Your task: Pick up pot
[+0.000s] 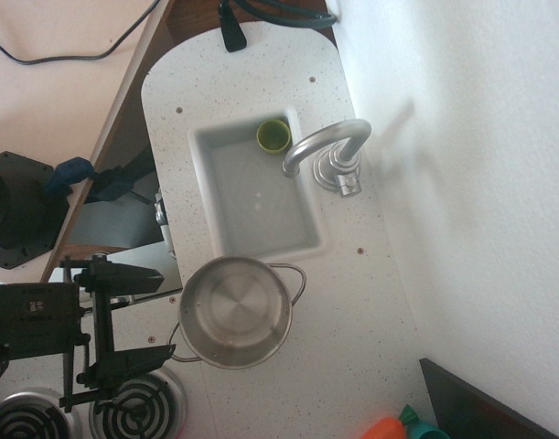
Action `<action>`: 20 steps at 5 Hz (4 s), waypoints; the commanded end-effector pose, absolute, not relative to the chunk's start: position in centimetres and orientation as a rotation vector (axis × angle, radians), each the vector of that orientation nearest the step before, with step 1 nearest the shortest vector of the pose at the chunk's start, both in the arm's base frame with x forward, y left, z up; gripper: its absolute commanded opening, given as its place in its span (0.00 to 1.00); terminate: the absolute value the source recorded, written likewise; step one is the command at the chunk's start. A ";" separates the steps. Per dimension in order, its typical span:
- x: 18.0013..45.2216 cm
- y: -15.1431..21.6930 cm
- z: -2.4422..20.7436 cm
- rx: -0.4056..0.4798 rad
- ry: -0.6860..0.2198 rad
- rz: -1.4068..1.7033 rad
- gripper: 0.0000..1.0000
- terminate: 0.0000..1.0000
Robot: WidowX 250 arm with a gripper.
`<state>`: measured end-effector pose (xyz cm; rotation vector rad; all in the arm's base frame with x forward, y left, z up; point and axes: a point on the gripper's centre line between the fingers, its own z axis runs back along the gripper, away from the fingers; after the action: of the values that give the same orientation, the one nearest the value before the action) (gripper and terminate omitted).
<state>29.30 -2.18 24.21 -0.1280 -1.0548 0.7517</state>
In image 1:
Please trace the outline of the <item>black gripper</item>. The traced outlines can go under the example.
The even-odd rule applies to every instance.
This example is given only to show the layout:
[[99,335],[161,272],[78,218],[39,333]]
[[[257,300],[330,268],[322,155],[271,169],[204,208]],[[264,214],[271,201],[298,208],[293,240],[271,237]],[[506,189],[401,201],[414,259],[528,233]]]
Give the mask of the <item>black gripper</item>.
[[113,388],[159,369],[175,344],[114,351],[111,296],[151,294],[164,282],[156,269],[109,262],[105,256],[89,260],[65,258],[59,263],[62,281],[91,296],[91,310],[78,309],[73,345],[62,355],[63,396],[66,412],[80,404],[108,399]]

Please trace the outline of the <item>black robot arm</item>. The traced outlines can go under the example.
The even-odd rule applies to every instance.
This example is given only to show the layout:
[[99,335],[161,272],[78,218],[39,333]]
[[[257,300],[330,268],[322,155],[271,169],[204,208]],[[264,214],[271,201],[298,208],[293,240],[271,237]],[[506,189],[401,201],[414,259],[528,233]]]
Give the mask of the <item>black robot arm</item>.
[[155,269],[108,261],[65,259],[61,283],[0,284],[0,379],[9,363],[60,355],[59,405],[109,401],[122,385],[171,359],[172,344],[116,350],[112,299],[153,293],[164,278]]

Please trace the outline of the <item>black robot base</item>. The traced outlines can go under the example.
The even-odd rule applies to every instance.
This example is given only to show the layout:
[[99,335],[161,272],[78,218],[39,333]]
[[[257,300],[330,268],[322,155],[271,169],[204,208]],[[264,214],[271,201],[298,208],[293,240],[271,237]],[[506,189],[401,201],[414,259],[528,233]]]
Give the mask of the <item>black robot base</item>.
[[11,270],[54,248],[69,202],[50,196],[53,167],[0,153],[0,268]]

